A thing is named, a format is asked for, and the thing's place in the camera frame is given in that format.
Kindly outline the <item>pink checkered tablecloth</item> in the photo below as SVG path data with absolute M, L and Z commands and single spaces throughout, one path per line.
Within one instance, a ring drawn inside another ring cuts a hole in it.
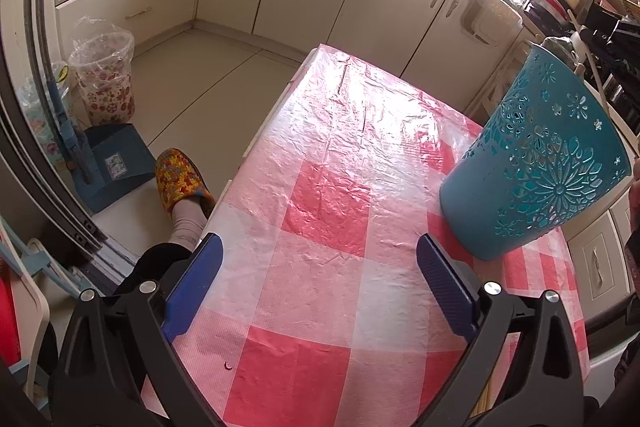
M 359 58 L 319 46 L 221 195 L 224 263 L 175 349 L 230 426 L 408 426 L 465 347 L 416 264 L 431 234 L 516 295 L 559 291 L 589 360 L 560 231 L 470 258 L 442 180 L 480 127 Z

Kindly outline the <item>yellow floral slipper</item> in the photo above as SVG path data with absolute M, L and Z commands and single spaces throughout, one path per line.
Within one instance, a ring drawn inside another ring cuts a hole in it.
M 209 218 L 216 200 L 194 162 L 178 148 L 164 150 L 155 161 L 155 180 L 160 202 L 171 215 L 183 199 L 195 199 L 203 215 Z

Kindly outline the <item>white hanging plastic container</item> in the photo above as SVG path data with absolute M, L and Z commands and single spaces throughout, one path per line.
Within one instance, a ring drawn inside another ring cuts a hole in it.
M 461 26 L 485 46 L 501 46 L 520 32 L 523 21 L 503 0 L 468 0 Z

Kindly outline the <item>teal perforated plastic basket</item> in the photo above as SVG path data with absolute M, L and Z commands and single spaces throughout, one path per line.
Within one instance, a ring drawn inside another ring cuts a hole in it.
M 559 57 L 532 46 L 442 182 L 440 208 L 469 254 L 494 260 L 564 225 L 630 173 L 602 105 Z

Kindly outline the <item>floral plastic trash bin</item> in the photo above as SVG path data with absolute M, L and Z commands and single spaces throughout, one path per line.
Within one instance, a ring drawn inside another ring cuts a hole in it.
M 134 116 L 134 35 L 108 20 L 81 17 L 67 63 L 75 74 L 90 124 L 127 124 Z

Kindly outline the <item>blue dustpan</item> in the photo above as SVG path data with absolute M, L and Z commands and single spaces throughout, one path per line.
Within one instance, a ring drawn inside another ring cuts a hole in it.
M 154 178 L 155 158 L 132 124 L 102 124 L 76 135 L 79 158 L 72 179 L 81 202 L 92 212 Z

